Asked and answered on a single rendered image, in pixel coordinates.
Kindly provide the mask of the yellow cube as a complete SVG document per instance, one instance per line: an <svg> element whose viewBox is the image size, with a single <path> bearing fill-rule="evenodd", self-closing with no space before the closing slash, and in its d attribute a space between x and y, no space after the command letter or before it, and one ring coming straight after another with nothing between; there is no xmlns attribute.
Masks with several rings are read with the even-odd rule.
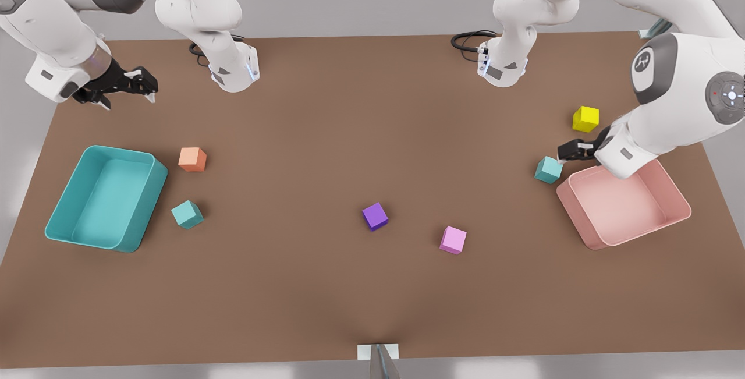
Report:
<svg viewBox="0 0 745 379"><path fill-rule="evenodd" d="M572 117L572 129L578 132L592 132L599 125L599 109L580 106Z"/></svg>

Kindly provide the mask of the teal blue cube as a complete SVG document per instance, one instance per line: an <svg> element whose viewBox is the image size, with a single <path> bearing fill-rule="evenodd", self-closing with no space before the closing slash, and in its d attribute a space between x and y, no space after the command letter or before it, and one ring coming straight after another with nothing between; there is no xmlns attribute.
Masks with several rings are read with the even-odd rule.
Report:
<svg viewBox="0 0 745 379"><path fill-rule="evenodd" d="M191 229L203 222L204 217L197 204L186 200L178 206L171 209L171 214L175 217L176 224L183 229Z"/></svg>
<svg viewBox="0 0 745 379"><path fill-rule="evenodd" d="M556 158L545 156L537 164L534 178L551 185L562 176L563 163Z"/></svg>

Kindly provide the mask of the orange cube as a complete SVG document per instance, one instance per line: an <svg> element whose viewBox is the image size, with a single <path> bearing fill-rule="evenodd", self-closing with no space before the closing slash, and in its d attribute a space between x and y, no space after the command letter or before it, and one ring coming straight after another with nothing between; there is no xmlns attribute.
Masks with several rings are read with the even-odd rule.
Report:
<svg viewBox="0 0 745 379"><path fill-rule="evenodd" d="M199 147L183 147L179 153L178 166L187 172L204 172L207 153Z"/></svg>

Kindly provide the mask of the pink rectangular bin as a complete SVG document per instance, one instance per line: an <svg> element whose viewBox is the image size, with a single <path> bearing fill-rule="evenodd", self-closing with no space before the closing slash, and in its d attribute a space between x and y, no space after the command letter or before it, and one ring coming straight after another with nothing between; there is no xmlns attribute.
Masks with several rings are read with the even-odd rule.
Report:
<svg viewBox="0 0 745 379"><path fill-rule="evenodd" d="M625 179L602 166L584 169L562 182L556 194L591 250L628 243L692 214L689 202L658 160Z"/></svg>

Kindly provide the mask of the teal rectangular bin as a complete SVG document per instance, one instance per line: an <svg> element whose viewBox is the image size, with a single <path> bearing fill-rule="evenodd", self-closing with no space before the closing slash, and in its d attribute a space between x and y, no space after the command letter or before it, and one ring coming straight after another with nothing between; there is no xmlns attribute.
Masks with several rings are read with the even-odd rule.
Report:
<svg viewBox="0 0 745 379"><path fill-rule="evenodd" d="M151 153L85 149L45 227L48 239L131 253L139 248L168 170Z"/></svg>

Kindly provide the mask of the pink cube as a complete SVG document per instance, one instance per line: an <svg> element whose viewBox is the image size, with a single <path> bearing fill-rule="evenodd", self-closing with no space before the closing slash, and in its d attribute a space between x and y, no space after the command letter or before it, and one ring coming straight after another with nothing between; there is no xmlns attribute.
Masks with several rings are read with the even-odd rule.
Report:
<svg viewBox="0 0 745 379"><path fill-rule="evenodd" d="M447 226L442 234L439 248L451 254L460 254L463 251L466 236L466 231Z"/></svg>

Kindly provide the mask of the purple cube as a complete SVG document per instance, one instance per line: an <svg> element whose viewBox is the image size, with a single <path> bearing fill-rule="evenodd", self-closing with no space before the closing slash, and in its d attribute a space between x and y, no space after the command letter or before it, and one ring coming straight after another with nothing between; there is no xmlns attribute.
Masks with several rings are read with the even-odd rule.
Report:
<svg viewBox="0 0 745 379"><path fill-rule="evenodd" d="M375 202L375 204L362 209L362 215L370 231L378 230L389 222L388 215L384 212L380 202Z"/></svg>

